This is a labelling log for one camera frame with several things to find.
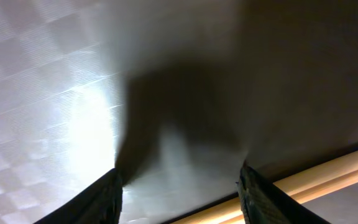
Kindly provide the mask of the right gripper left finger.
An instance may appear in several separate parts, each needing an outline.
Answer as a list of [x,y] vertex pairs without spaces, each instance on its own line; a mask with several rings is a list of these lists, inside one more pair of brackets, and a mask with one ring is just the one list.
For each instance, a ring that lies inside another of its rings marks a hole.
[[111,169],[35,224],[118,224],[122,211],[122,190],[117,170]]

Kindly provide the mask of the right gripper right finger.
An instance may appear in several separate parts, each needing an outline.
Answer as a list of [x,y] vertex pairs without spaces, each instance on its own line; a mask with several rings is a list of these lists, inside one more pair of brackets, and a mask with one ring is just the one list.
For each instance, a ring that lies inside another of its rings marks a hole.
[[329,224],[243,163],[237,191],[246,224]]

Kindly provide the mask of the wooden chopstick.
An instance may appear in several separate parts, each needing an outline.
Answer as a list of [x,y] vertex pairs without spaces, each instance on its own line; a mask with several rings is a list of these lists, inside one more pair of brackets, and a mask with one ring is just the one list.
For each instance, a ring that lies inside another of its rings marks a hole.
[[302,203],[356,183],[358,183],[358,168],[288,195],[283,187],[276,186],[256,170],[245,166],[241,169],[237,183],[242,215],[231,218],[226,223],[327,223],[302,206]]
[[[341,190],[358,183],[358,151],[325,162],[274,184],[299,203]],[[219,203],[174,224],[186,223],[244,223],[238,197]]]

